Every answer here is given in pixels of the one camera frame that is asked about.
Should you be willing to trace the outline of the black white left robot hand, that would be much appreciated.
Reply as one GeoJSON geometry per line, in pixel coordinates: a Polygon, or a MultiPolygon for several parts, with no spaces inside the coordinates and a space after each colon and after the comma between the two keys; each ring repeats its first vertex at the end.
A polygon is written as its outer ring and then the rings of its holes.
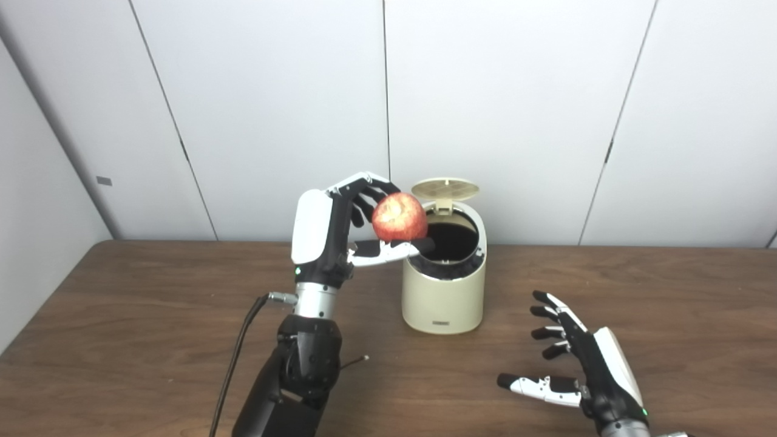
{"type": "Polygon", "coordinates": [[[295,282],[340,288],[352,279],[357,266],[385,265],[410,259],[435,249],[435,241],[425,238],[361,240],[352,251],[349,233],[372,220],[380,202],[399,193],[394,183],[374,172],[357,172],[325,190],[308,190],[300,196],[293,226],[291,260],[295,282]]]}

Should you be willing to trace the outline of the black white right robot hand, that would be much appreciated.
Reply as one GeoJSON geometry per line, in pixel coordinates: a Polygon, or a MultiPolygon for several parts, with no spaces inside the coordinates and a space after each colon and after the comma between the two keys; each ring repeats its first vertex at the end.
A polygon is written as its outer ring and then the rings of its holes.
{"type": "Polygon", "coordinates": [[[589,330],[555,295],[535,290],[532,296],[540,302],[530,307],[532,315],[553,321],[552,326],[531,332],[535,340],[553,340],[542,351],[542,357],[550,361],[564,354],[574,356],[585,379],[500,373],[498,387],[545,403],[577,408],[593,421],[599,436],[649,435],[643,396],[613,331],[608,327],[589,330]]]}

